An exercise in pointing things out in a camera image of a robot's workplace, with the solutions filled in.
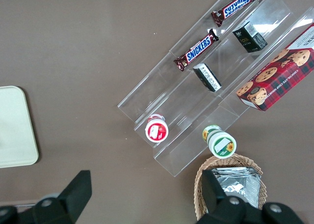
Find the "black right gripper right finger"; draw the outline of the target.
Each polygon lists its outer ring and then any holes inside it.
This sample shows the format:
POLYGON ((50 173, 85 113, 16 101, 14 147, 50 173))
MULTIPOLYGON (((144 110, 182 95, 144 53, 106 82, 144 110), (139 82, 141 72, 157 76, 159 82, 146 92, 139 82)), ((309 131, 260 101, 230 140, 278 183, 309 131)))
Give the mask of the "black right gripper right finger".
POLYGON ((246 203, 239 197, 227 196, 210 170, 202 171, 202 195, 208 212, 202 224, 241 224, 246 215, 246 203))

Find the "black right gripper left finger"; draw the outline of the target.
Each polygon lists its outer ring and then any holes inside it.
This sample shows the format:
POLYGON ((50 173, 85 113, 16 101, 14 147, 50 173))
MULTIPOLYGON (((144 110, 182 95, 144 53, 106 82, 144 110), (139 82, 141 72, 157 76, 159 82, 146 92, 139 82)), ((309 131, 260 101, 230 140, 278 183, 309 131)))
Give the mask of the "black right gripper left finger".
POLYGON ((47 197, 33 207, 34 222, 36 224, 74 224, 91 196, 91 172, 82 170, 57 197, 47 197))

